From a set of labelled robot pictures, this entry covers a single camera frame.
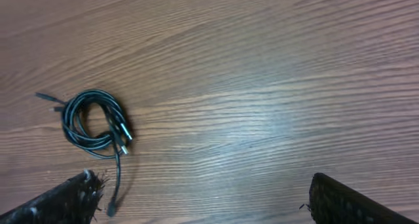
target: coiled black cord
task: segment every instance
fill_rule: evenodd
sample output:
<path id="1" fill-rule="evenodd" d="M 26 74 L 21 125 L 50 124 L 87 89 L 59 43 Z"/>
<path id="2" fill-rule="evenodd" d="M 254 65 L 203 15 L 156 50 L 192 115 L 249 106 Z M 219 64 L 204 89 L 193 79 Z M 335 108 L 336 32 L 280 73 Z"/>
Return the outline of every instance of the coiled black cord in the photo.
<path id="1" fill-rule="evenodd" d="M 61 112 L 62 128 L 68 141 L 95 157 L 100 159 L 115 159 L 117 162 L 117 183 L 107 209 L 107 215 L 110 217 L 114 216 L 120 185 L 119 156 L 123 153 L 128 154 L 126 147 L 132 140 L 121 106 L 112 95 L 98 89 L 85 90 L 68 102 L 63 102 L 46 94 L 36 93 L 35 95 L 42 99 L 64 105 L 63 107 L 55 107 L 54 110 Z M 106 121 L 109 124 L 109 131 L 102 132 L 96 137 L 89 136 L 82 123 L 82 115 L 87 112 L 89 105 L 92 103 L 96 103 L 102 108 Z M 111 144 L 115 151 L 114 155 L 101 155 L 95 152 L 106 149 Z"/>

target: black cable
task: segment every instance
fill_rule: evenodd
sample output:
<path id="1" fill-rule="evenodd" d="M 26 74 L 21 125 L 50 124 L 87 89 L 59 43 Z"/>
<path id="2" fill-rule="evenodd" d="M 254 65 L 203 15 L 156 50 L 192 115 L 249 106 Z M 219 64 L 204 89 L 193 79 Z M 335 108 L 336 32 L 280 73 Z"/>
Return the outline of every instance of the black cable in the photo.
<path id="1" fill-rule="evenodd" d="M 124 117 L 125 114 L 121 106 L 112 95 L 97 89 L 85 90 L 68 102 L 63 102 L 46 94 L 36 93 L 35 95 L 42 99 L 64 105 L 63 107 L 55 107 L 54 110 L 61 112 L 62 128 L 64 135 L 69 142 L 95 157 L 100 159 L 115 159 L 117 162 L 117 182 L 107 209 L 107 215 L 110 217 L 114 216 L 120 185 L 119 156 L 123 153 L 128 154 L 126 147 L 132 140 L 131 134 L 128 131 L 127 121 Z M 109 131 L 102 132 L 96 137 L 90 136 L 82 123 L 82 119 L 85 119 L 83 114 L 87 112 L 89 105 L 92 103 L 96 103 L 102 108 L 105 113 L 106 121 L 109 124 Z M 101 155 L 95 152 L 97 150 L 106 149 L 111 144 L 115 151 L 114 155 Z"/>

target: coiled cable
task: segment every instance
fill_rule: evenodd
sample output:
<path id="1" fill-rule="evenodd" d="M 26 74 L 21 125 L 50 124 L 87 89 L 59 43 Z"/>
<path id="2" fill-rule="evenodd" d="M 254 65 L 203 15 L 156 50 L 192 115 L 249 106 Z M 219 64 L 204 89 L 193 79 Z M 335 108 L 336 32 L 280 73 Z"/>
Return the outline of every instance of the coiled cable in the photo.
<path id="1" fill-rule="evenodd" d="M 122 107 L 112 95 L 98 89 L 85 90 L 68 102 L 63 102 L 46 94 L 36 93 L 35 95 L 44 100 L 58 102 L 63 105 L 62 107 L 55 107 L 54 110 L 61 112 L 62 129 L 70 143 L 99 159 L 115 159 L 117 163 L 117 181 L 107 209 L 107 215 L 114 216 L 120 185 L 119 156 L 123 153 L 128 154 L 126 147 L 132 141 Z M 83 115 L 87 112 L 89 105 L 93 103 L 98 104 L 102 108 L 109 125 L 108 131 L 102 132 L 96 137 L 90 136 L 82 123 Z M 106 149 L 110 145 L 113 146 L 114 155 L 102 155 L 96 152 Z"/>

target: wood grain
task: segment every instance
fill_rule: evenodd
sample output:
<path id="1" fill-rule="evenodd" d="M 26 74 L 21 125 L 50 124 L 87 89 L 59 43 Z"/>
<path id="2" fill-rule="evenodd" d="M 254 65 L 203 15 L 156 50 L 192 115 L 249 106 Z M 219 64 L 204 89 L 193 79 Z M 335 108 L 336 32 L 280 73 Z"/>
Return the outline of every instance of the wood grain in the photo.
<path id="1" fill-rule="evenodd" d="M 99 223 L 311 223 L 323 172 L 419 221 L 419 0 L 0 0 L 0 212 L 83 168 L 51 102 L 127 108 Z M 93 131 L 106 128 L 92 112 Z"/>

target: black object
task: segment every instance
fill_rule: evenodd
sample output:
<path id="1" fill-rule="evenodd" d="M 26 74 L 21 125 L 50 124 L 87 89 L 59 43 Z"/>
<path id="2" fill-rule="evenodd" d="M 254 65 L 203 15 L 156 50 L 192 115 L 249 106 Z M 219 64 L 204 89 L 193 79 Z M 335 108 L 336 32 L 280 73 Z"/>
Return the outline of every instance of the black object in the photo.
<path id="1" fill-rule="evenodd" d="M 89 224 L 102 197 L 103 180 L 92 171 L 0 215 L 0 224 Z"/>
<path id="2" fill-rule="evenodd" d="M 63 107 L 55 107 L 55 111 L 61 112 L 62 128 L 65 137 L 73 145 L 83 149 L 87 153 L 100 159 L 115 159 L 117 162 L 117 182 L 115 191 L 108 205 L 107 215 L 114 216 L 116 210 L 116 200 L 120 185 L 120 159 L 121 154 L 128 154 L 127 146 L 132 140 L 128 130 L 128 123 L 125 113 L 117 100 L 103 90 L 92 89 L 81 92 L 68 102 L 63 102 L 46 94 L 36 93 L 36 96 L 63 104 Z M 83 114 L 88 110 L 90 104 L 98 104 L 105 113 L 106 121 L 109 124 L 109 131 L 102 132 L 96 137 L 90 136 L 83 126 Z M 101 155 L 97 150 L 106 149 L 109 145 L 113 146 L 114 155 Z"/>
<path id="3" fill-rule="evenodd" d="M 314 174 L 307 206 L 317 224 L 417 224 L 322 173 Z"/>

